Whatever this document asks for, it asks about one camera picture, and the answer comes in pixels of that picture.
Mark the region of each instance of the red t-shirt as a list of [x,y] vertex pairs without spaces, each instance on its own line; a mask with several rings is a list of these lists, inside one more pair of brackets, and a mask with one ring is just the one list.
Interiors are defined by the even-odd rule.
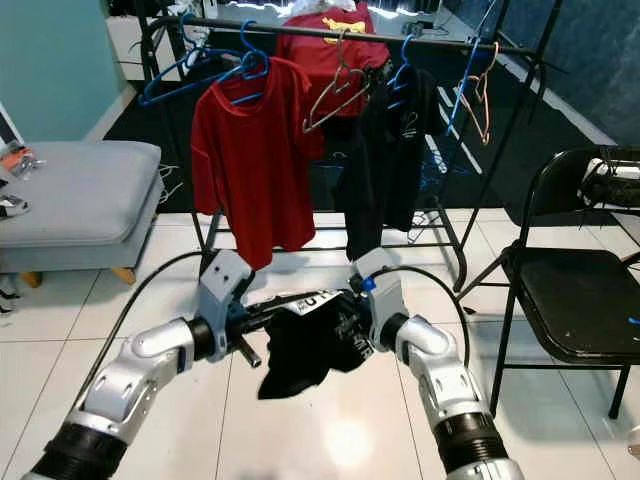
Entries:
[[[314,235],[309,161],[324,152],[319,129],[302,132],[310,86],[298,65],[272,57],[266,77],[214,82],[196,105],[196,209],[224,208],[238,252],[255,270],[271,263],[274,246],[297,250]],[[231,103],[256,92],[263,94]]]
[[[285,23],[292,27],[321,28],[324,30],[341,31],[348,29],[357,33],[375,33],[373,22],[369,15],[368,5],[358,3],[356,10],[347,12],[341,8],[331,8],[323,13],[313,13],[293,17]],[[320,96],[324,88],[333,81],[333,77],[340,65],[337,39],[304,37],[300,35],[278,35],[276,55],[287,58],[301,65],[311,80],[311,98],[313,101]],[[344,40],[342,42],[345,62],[351,68],[365,67],[379,68],[389,59],[389,50],[384,43],[357,42]],[[340,78],[340,85],[348,80],[345,74]],[[362,88],[360,81],[338,95],[327,93],[323,102],[316,110],[314,120],[332,112]],[[355,117],[360,114],[366,103],[366,96],[362,95],[353,103],[338,113],[339,116]]]

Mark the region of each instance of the black t-shirt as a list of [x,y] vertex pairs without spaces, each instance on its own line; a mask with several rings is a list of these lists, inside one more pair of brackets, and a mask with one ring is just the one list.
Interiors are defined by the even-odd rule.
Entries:
[[[354,260],[380,245],[382,225],[411,229],[420,190],[425,134],[444,131],[435,79],[410,67],[402,75],[407,86],[394,92],[378,85],[358,119],[351,151],[334,195],[345,213]],[[387,107],[399,99],[403,105]]]

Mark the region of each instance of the chair seat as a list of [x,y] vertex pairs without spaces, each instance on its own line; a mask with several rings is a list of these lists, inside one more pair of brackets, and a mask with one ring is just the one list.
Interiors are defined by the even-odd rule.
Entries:
[[640,363],[640,285],[610,252],[526,248],[518,299],[541,345],[569,363]]

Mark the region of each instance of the black folding chair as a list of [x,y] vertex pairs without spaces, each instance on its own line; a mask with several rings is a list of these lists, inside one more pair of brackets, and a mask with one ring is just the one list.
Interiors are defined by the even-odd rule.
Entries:
[[[620,260],[606,250],[527,247],[534,217],[585,210],[577,192],[589,161],[603,155],[640,166],[639,148],[593,147],[555,155],[531,183],[520,237],[458,296],[477,286],[509,287],[491,392],[494,416],[505,369],[619,370],[609,410],[610,418],[618,416],[630,365],[640,363],[640,285],[628,270],[640,261],[640,253]],[[607,211],[640,215],[635,210]],[[509,283],[483,283],[498,266]],[[505,362],[516,298],[545,350],[573,365]]]

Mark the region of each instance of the wooden leg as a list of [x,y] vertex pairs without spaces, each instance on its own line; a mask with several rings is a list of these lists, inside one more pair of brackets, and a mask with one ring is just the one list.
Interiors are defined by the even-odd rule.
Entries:
[[114,267],[111,269],[111,271],[115,273],[118,278],[127,285],[133,285],[134,283],[136,283],[136,274],[132,268]]
[[22,272],[20,278],[31,288],[38,288],[42,283],[41,272]]

